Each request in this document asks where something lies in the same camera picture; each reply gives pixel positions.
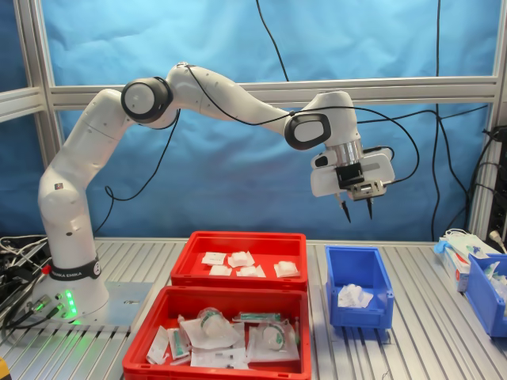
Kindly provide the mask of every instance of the electrical cable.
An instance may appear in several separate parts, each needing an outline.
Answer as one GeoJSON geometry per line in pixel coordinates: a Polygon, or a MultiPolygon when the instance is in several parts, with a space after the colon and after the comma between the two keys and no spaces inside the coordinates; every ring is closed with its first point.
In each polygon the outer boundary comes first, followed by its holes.
{"type": "Polygon", "coordinates": [[[7,314],[4,317],[3,322],[2,322],[2,329],[3,330],[12,328],[12,325],[14,325],[14,323],[11,324],[10,322],[12,321],[14,315],[16,315],[17,311],[21,308],[21,305],[23,303],[25,303],[27,298],[31,295],[31,293],[33,291],[33,287],[35,286],[35,284],[37,283],[37,281],[41,277],[42,276],[37,276],[35,274],[32,281],[29,281],[25,285],[23,285],[23,287],[21,288],[21,291],[24,291],[27,288],[28,288],[28,290],[19,299],[16,300],[16,302],[12,305],[12,307],[7,312],[7,314]]]}
{"type": "Polygon", "coordinates": [[[431,217],[431,241],[435,241],[435,233],[434,225],[435,225],[435,217],[436,217],[436,209],[438,208],[438,204],[440,203],[440,190],[438,188],[438,182],[436,181],[436,173],[435,173],[435,158],[436,158],[436,145],[438,143],[438,131],[439,131],[439,125],[438,122],[436,123],[436,132],[435,132],[435,143],[433,145],[433,158],[431,161],[431,174],[433,175],[433,183],[435,184],[435,190],[436,190],[436,203],[435,208],[433,209],[433,215],[431,217]]]}
{"type": "Polygon", "coordinates": [[[275,47],[276,54],[278,55],[278,60],[280,61],[280,65],[282,66],[282,70],[284,71],[285,80],[287,80],[287,82],[290,82],[288,80],[287,71],[285,71],[284,61],[282,60],[282,56],[280,55],[280,52],[278,50],[278,46],[276,45],[275,39],[273,38],[273,35],[269,31],[268,25],[266,25],[266,23],[264,21],[264,18],[262,16],[261,5],[259,4],[259,0],[255,0],[255,1],[257,3],[257,9],[259,11],[259,16],[261,17],[262,24],[264,25],[264,28],[266,29],[266,32],[268,32],[269,37],[271,38],[271,41],[273,42],[273,46],[275,47]]]}
{"type": "MultiPolygon", "coordinates": [[[[467,111],[454,113],[454,114],[452,114],[452,115],[448,115],[448,116],[441,117],[441,118],[440,118],[440,120],[450,119],[450,118],[452,118],[452,117],[465,115],[465,114],[467,114],[467,113],[475,112],[475,111],[478,111],[479,109],[486,108],[487,106],[488,106],[488,105],[483,105],[483,106],[481,106],[481,107],[477,107],[477,108],[469,109],[469,110],[467,110],[467,111]]],[[[422,111],[412,112],[412,113],[408,113],[408,114],[406,114],[406,115],[393,117],[393,120],[405,119],[406,117],[416,116],[416,115],[419,115],[419,114],[421,114],[421,113],[432,113],[432,114],[436,115],[436,112],[435,112],[435,111],[433,111],[432,109],[423,109],[422,111]]],[[[378,123],[378,122],[381,122],[381,121],[386,121],[386,120],[385,120],[385,119],[363,120],[363,121],[358,121],[357,123],[358,123],[358,124],[366,124],[366,123],[378,123]]]]}
{"type": "Polygon", "coordinates": [[[105,193],[109,196],[109,198],[111,198],[111,206],[109,206],[109,211],[108,211],[108,214],[105,216],[104,221],[93,232],[94,234],[96,234],[102,228],[102,226],[107,222],[109,216],[111,215],[112,206],[114,206],[114,201],[115,200],[120,201],[120,202],[127,202],[129,200],[133,200],[135,197],[137,197],[145,189],[146,186],[148,186],[148,184],[151,182],[151,180],[153,180],[153,178],[155,177],[155,174],[157,174],[157,172],[158,172],[158,168],[160,168],[160,164],[162,164],[162,159],[164,158],[164,155],[166,154],[166,151],[167,151],[167,148],[169,147],[171,139],[173,138],[174,130],[176,129],[177,122],[180,119],[180,113],[181,113],[181,110],[178,109],[177,113],[176,113],[176,117],[174,118],[174,121],[171,124],[169,124],[167,127],[161,128],[161,129],[167,129],[171,125],[174,125],[173,130],[171,131],[171,133],[169,135],[169,138],[167,139],[167,144],[164,147],[162,155],[160,156],[160,159],[158,160],[158,164],[157,164],[157,167],[155,168],[155,171],[153,172],[153,174],[151,174],[151,177],[148,178],[148,180],[146,181],[146,183],[142,186],[142,188],[136,194],[134,194],[133,196],[131,196],[129,198],[116,198],[114,196],[114,193],[112,192],[112,189],[109,186],[105,186],[104,187],[105,193]]]}
{"type": "Polygon", "coordinates": [[[236,120],[236,121],[238,121],[239,123],[242,123],[242,124],[252,125],[252,126],[262,125],[262,124],[272,123],[273,121],[282,120],[285,117],[294,116],[295,114],[298,114],[298,113],[301,113],[301,112],[322,111],[322,110],[325,110],[325,109],[334,109],[334,108],[356,109],[356,110],[361,110],[361,111],[375,113],[376,115],[385,117],[386,120],[390,120],[392,123],[396,124],[398,127],[400,127],[405,132],[405,134],[408,136],[408,138],[410,139],[410,141],[414,145],[415,154],[417,156],[417,162],[416,162],[416,165],[415,165],[414,170],[412,171],[412,173],[409,174],[407,177],[404,177],[404,178],[402,178],[400,180],[394,180],[394,181],[392,181],[391,184],[397,184],[399,182],[403,182],[403,181],[408,180],[409,178],[411,178],[415,174],[415,172],[417,171],[417,168],[419,167],[419,161],[421,160],[421,157],[419,155],[419,149],[417,148],[417,144],[415,143],[414,139],[412,139],[412,136],[410,135],[410,133],[400,123],[398,123],[396,120],[393,120],[389,116],[385,116],[384,114],[382,114],[380,112],[374,111],[373,109],[362,108],[362,107],[349,107],[349,106],[345,106],[345,105],[330,105],[330,106],[326,106],[326,107],[317,107],[317,108],[304,109],[304,110],[299,110],[299,111],[290,111],[288,114],[279,116],[279,117],[277,117],[275,119],[262,121],[260,123],[249,123],[247,121],[240,120],[237,117],[234,117],[231,114],[229,114],[226,111],[224,111],[218,104],[216,104],[216,102],[209,96],[208,92],[206,92],[206,90],[204,89],[204,87],[200,84],[200,82],[197,79],[196,75],[193,73],[191,66],[187,65],[185,67],[187,69],[189,69],[189,73],[193,76],[193,78],[196,81],[197,85],[200,87],[200,89],[202,90],[203,94],[210,100],[210,102],[213,103],[213,105],[215,107],[217,107],[217,109],[220,110],[221,113],[223,113],[226,116],[229,116],[232,120],[236,120]]]}
{"type": "MultiPolygon", "coordinates": [[[[437,6],[436,6],[436,73],[435,76],[440,76],[440,5],[441,1],[437,0],[437,6]]],[[[433,175],[433,183],[435,184],[435,190],[436,190],[436,202],[435,202],[435,208],[433,209],[433,215],[431,218],[431,241],[435,241],[435,217],[436,212],[438,210],[438,205],[440,203],[440,190],[438,188],[438,181],[436,180],[436,173],[435,173],[435,158],[436,158],[436,147],[438,145],[438,131],[439,131],[439,122],[440,122],[440,109],[438,104],[435,104],[435,116],[436,116],[436,134],[435,134],[435,143],[433,144],[433,158],[431,161],[431,173],[433,175]]]]}
{"type": "Polygon", "coordinates": [[[17,256],[21,256],[23,257],[25,260],[27,260],[30,264],[38,267],[39,269],[42,269],[41,266],[39,266],[38,264],[34,263],[33,261],[31,261],[28,257],[26,257],[22,252],[27,249],[27,248],[30,248],[30,247],[33,247],[34,245],[39,245],[41,243],[43,243],[44,241],[46,241],[48,238],[45,237],[43,239],[40,239],[39,241],[35,241],[31,244],[27,244],[25,245],[24,247],[22,248],[19,248],[17,250],[14,250],[14,249],[11,249],[9,247],[6,247],[5,245],[2,244],[2,240],[5,240],[5,239],[23,239],[23,238],[40,238],[42,236],[45,236],[45,235],[26,235],[26,236],[5,236],[5,237],[0,237],[0,248],[4,249],[5,251],[7,252],[10,252],[10,253],[13,253],[17,256]]]}

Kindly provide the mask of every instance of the wire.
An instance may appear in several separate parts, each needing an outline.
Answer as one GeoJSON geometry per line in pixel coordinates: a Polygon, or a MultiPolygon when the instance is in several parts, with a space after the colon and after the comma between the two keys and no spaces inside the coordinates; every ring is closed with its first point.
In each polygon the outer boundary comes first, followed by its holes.
{"type": "Polygon", "coordinates": [[[255,0],[256,3],[257,3],[257,9],[259,11],[259,16],[261,17],[261,21],[262,21],[262,24],[264,25],[264,28],[266,29],[266,32],[268,32],[269,34],[269,37],[271,38],[271,41],[273,42],[273,46],[275,47],[275,50],[276,50],[276,54],[278,55],[278,60],[280,60],[280,65],[282,66],[282,70],[284,71],[284,75],[285,75],[285,80],[287,82],[290,82],[288,80],[288,76],[287,76],[287,71],[285,71],[285,66],[284,66],[284,61],[282,60],[282,57],[280,55],[280,52],[278,51],[278,46],[276,45],[276,42],[275,42],[275,39],[273,38],[273,35],[271,34],[271,32],[269,31],[269,28],[268,28],[268,25],[266,25],[265,21],[264,21],[264,18],[262,16],[262,12],[261,12],[261,5],[259,4],[259,0],[255,0]]]}
{"type": "Polygon", "coordinates": [[[217,107],[218,110],[221,111],[221,113],[223,113],[226,116],[229,116],[232,120],[236,120],[239,123],[243,123],[243,124],[246,124],[246,125],[255,126],[255,125],[268,124],[268,123],[272,123],[273,121],[282,120],[282,119],[284,119],[284,118],[286,118],[288,116],[294,116],[295,114],[301,113],[301,112],[322,111],[322,110],[325,110],[325,109],[334,109],[334,108],[356,109],[356,110],[360,110],[360,111],[366,111],[366,112],[375,113],[376,115],[382,116],[386,120],[389,120],[392,123],[396,124],[398,127],[400,127],[405,132],[405,134],[408,136],[408,138],[410,139],[410,141],[414,145],[415,154],[417,156],[417,162],[416,162],[416,165],[415,165],[414,170],[412,171],[412,173],[409,174],[407,177],[402,178],[400,180],[394,180],[393,182],[391,182],[391,184],[397,184],[397,183],[400,183],[400,182],[408,180],[409,178],[411,178],[415,174],[415,172],[417,171],[417,168],[419,167],[419,161],[421,160],[421,157],[419,155],[419,149],[417,148],[417,144],[415,143],[414,139],[412,139],[412,136],[410,135],[410,133],[400,123],[398,123],[396,120],[390,118],[389,116],[385,116],[384,114],[382,114],[380,112],[377,112],[377,111],[375,111],[373,109],[362,108],[362,107],[352,107],[352,106],[349,107],[349,106],[346,106],[346,105],[330,105],[330,106],[326,106],[326,107],[317,107],[317,108],[310,108],[310,109],[304,109],[304,110],[299,110],[299,111],[290,111],[286,115],[279,116],[279,117],[277,117],[275,119],[262,121],[260,123],[249,123],[247,121],[240,120],[237,117],[234,117],[231,114],[229,114],[226,111],[224,111],[218,104],[216,104],[216,102],[209,96],[209,94],[206,92],[206,90],[204,89],[204,87],[200,84],[200,82],[197,79],[196,75],[193,73],[192,68],[189,65],[187,65],[186,68],[189,69],[190,74],[193,76],[193,78],[195,79],[197,85],[200,87],[200,89],[202,90],[202,92],[204,93],[204,95],[210,100],[211,103],[213,103],[213,105],[215,107],[217,107]]]}
{"type": "Polygon", "coordinates": [[[0,237],[0,248],[4,249],[5,251],[7,252],[11,252],[17,256],[21,256],[23,257],[25,260],[27,260],[30,264],[38,267],[39,269],[42,269],[41,266],[39,266],[38,264],[34,263],[33,261],[31,261],[28,257],[26,257],[22,252],[27,249],[27,248],[30,248],[30,247],[33,247],[34,245],[39,245],[41,244],[42,242],[46,241],[48,238],[45,237],[44,239],[40,239],[39,241],[36,241],[34,243],[31,243],[31,244],[27,244],[25,245],[24,247],[22,248],[19,248],[17,250],[14,250],[14,249],[11,249],[9,247],[6,247],[5,245],[2,244],[2,240],[5,240],[5,239],[22,239],[22,238],[39,238],[40,236],[44,236],[44,235],[26,235],[26,236],[18,236],[18,237],[15,237],[15,236],[5,236],[5,237],[0,237]]]}
{"type": "Polygon", "coordinates": [[[436,173],[435,173],[435,158],[436,158],[436,145],[438,143],[438,131],[439,131],[439,125],[438,122],[436,123],[436,132],[435,132],[435,143],[433,145],[433,158],[431,161],[431,174],[433,175],[433,183],[435,184],[435,190],[436,190],[436,203],[435,208],[433,209],[433,216],[431,217],[431,241],[435,241],[435,233],[434,233],[434,226],[435,226],[435,217],[436,217],[436,210],[438,208],[438,204],[440,203],[440,190],[438,188],[438,182],[436,181],[436,173]]]}
{"type": "MultiPolygon", "coordinates": [[[[473,108],[473,109],[469,109],[468,111],[464,111],[464,112],[459,112],[459,113],[455,113],[453,115],[449,115],[449,116],[444,116],[444,117],[441,117],[440,119],[441,120],[444,120],[444,119],[450,119],[451,117],[456,117],[456,116],[461,116],[461,115],[465,115],[467,113],[470,113],[470,112],[475,112],[475,111],[478,111],[479,109],[483,109],[483,108],[486,108],[488,105],[483,105],[481,107],[477,107],[477,108],[473,108]]],[[[393,120],[400,120],[400,119],[405,119],[406,117],[411,117],[411,116],[416,116],[416,115],[419,115],[421,113],[432,113],[432,114],[435,114],[436,115],[436,112],[433,111],[432,109],[423,109],[422,111],[417,111],[417,112],[412,112],[412,113],[408,113],[406,115],[403,115],[403,116],[396,116],[396,117],[393,117],[393,120]]],[[[363,120],[363,121],[358,121],[357,123],[358,124],[366,124],[366,123],[378,123],[378,122],[381,122],[381,121],[386,121],[385,119],[374,119],[374,120],[363,120]]]]}
{"type": "Polygon", "coordinates": [[[137,197],[144,189],[146,186],[148,186],[148,184],[151,182],[151,180],[153,180],[153,178],[155,177],[155,174],[157,174],[158,172],[158,168],[160,168],[160,164],[162,163],[162,159],[164,158],[164,155],[166,154],[166,151],[167,151],[167,148],[169,147],[169,144],[171,142],[171,139],[173,138],[173,133],[174,133],[174,130],[176,129],[176,126],[177,126],[177,122],[178,120],[180,119],[180,113],[181,113],[181,110],[178,109],[177,110],[177,113],[176,113],[176,117],[174,118],[174,121],[169,124],[167,127],[165,128],[162,128],[162,129],[166,129],[168,127],[170,127],[171,125],[174,124],[174,128],[173,130],[171,131],[170,135],[169,135],[169,138],[167,139],[167,144],[166,144],[166,147],[164,147],[164,151],[162,152],[162,155],[160,156],[160,159],[158,160],[158,164],[157,164],[157,167],[155,168],[155,171],[153,172],[153,174],[151,174],[151,177],[148,178],[148,180],[146,181],[146,183],[142,186],[142,188],[136,193],[134,194],[133,196],[129,197],[129,198],[116,198],[114,196],[114,193],[112,192],[112,189],[109,187],[109,186],[105,186],[104,187],[104,190],[105,190],[105,193],[109,196],[109,198],[111,198],[111,206],[109,207],[109,211],[108,211],[108,214],[105,216],[104,218],[104,221],[101,223],[101,225],[94,231],[94,233],[96,234],[101,228],[102,226],[107,222],[109,216],[111,215],[111,211],[112,211],[112,206],[114,205],[114,201],[117,200],[117,201],[120,201],[120,202],[127,202],[129,200],[133,200],[135,197],[137,197]]]}
{"type": "Polygon", "coordinates": [[[38,325],[40,325],[41,323],[46,322],[46,321],[49,321],[49,320],[50,320],[50,318],[48,318],[48,317],[44,317],[44,318],[42,318],[41,320],[39,320],[39,321],[37,321],[37,322],[33,322],[31,325],[26,325],[26,326],[19,326],[19,325],[17,325],[17,326],[12,327],[11,329],[12,329],[12,330],[18,330],[18,329],[31,329],[32,327],[38,326],[38,325]]]}
{"type": "Polygon", "coordinates": [[[28,313],[23,314],[21,317],[19,317],[16,321],[11,323],[10,325],[7,325],[4,327],[4,329],[12,329],[18,326],[20,323],[23,323],[27,319],[29,319],[33,315],[33,311],[29,311],[28,313]]]}
{"type": "Polygon", "coordinates": [[[444,119],[449,119],[451,117],[455,117],[455,116],[461,116],[461,115],[466,115],[470,112],[474,112],[474,111],[478,111],[479,109],[483,109],[483,108],[486,108],[488,105],[483,105],[481,107],[477,107],[477,108],[473,108],[473,109],[469,109],[468,111],[463,111],[463,112],[458,112],[458,113],[455,113],[454,115],[449,115],[449,116],[444,116],[442,118],[440,118],[441,120],[444,120],[444,119]]]}
{"type": "MultiPolygon", "coordinates": [[[[440,0],[437,1],[437,7],[436,7],[436,73],[435,76],[440,76],[440,0]]],[[[435,104],[435,116],[436,116],[436,133],[435,133],[435,143],[433,144],[433,158],[431,161],[431,173],[433,175],[433,183],[435,184],[435,190],[436,190],[436,202],[435,202],[435,208],[433,209],[433,215],[431,218],[431,241],[435,241],[435,217],[436,212],[438,210],[438,205],[440,203],[440,190],[438,188],[438,181],[436,180],[436,173],[435,173],[435,158],[436,158],[436,147],[438,145],[438,130],[439,130],[439,124],[441,124],[440,121],[440,108],[438,104],[435,104]]],[[[446,146],[448,147],[448,141],[447,137],[445,138],[446,146]]],[[[451,166],[451,156],[448,155],[449,160],[449,167],[451,166]]]]}

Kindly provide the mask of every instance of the blue backdrop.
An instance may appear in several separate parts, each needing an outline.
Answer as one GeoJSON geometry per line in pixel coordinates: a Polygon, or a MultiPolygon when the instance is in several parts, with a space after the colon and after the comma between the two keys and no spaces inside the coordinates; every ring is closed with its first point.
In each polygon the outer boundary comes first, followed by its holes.
{"type": "MultiPolygon", "coordinates": [[[[291,80],[435,73],[436,0],[261,0],[261,6],[291,80]]],[[[498,0],[444,2],[441,75],[492,74],[498,12],[498,0]]],[[[116,84],[165,76],[181,60],[216,70],[236,82],[284,78],[254,1],[60,0],[44,2],[44,15],[58,85],[116,84]]],[[[479,105],[444,104],[440,112],[446,116],[479,105]]],[[[372,109],[398,116],[427,108],[434,106],[372,109]]],[[[68,135],[80,112],[60,115],[68,135]]],[[[358,117],[376,118],[366,112],[358,117]]],[[[477,160],[485,122],[485,109],[444,121],[454,169],[464,184],[477,160]]],[[[349,225],[333,197],[311,195],[310,160],[322,146],[295,151],[261,127],[183,111],[158,175],[139,197],[115,204],[100,235],[166,237],[205,229],[277,230],[302,232],[309,238],[429,240],[436,200],[430,169],[435,119],[424,114],[404,119],[402,124],[421,152],[417,174],[375,200],[372,221],[365,202],[349,202],[353,221],[349,225]]],[[[8,137],[0,140],[0,176],[9,181],[9,185],[3,180],[0,184],[0,231],[13,234],[42,231],[33,193],[21,191],[27,184],[36,188],[40,176],[36,140],[25,150],[13,144],[26,144],[30,136],[21,134],[27,130],[0,127],[0,137],[8,137]],[[3,161],[11,156],[21,160],[22,175],[11,159],[3,161]]],[[[137,192],[154,170],[169,133],[140,126],[126,133],[89,186],[94,226],[109,209],[103,187],[109,184],[118,197],[137,192]]],[[[363,124],[360,133],[364,146],[395,149],[393,166],[398,178],[411,172],[414,148],[394,124],[363,124]]],[[[440,142],[438,232],[464,202],[450,176],[441,135],[440,142]]]]}

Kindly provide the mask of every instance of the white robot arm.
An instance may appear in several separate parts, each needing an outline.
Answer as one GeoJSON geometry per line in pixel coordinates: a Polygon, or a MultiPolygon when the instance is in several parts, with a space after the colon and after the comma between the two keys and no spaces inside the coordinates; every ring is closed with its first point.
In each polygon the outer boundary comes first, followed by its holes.
{"type": "MultiPolygon", "coordinates": [[[[385,152],[365,155],[356,113],[347,93],[320,93],[295,114],[263,103],[228,78],[179,63],[162,78],[128,83],[120,93],[102,90],[86,107],[71,135],[40,180],[39,207],[51,250],[51,271],[33,291],[63,305],[56,320],[73,320],[100,309],[108,292],[100,277],[86,187],[111,157],[133,124],[161,129],[180,108],[220,120],[261,125],[285,137],[298,150],[324,143],[315,157],[311,188],[315,196],[348,192],[353,200],[385,193],[395,178],[385,152]]],[[[341,202],[347,218],[345,202],[341,202]]]]}

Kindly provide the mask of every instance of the metal worktable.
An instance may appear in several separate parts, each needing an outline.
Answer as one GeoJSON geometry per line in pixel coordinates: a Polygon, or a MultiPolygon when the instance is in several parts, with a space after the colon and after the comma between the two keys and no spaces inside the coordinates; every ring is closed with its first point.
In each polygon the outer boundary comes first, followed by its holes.
{"type": "MultiPolygon", "coordinates": [[[[108,281],[152,282],[144,316],[170,284],[185,239],[97,239],[108,281]]],[[[507,340],[491,340],[429,243],[309,241],[308,278],[314,379],[507,378],[507,340]],[[334,329],[327,320],[325,244],[378,246],[395,291],[393,328],[334,329]]],[[[0,345],[13,379],[122,378],[133,334],[52,325],[16,331],[0,345]]]]}

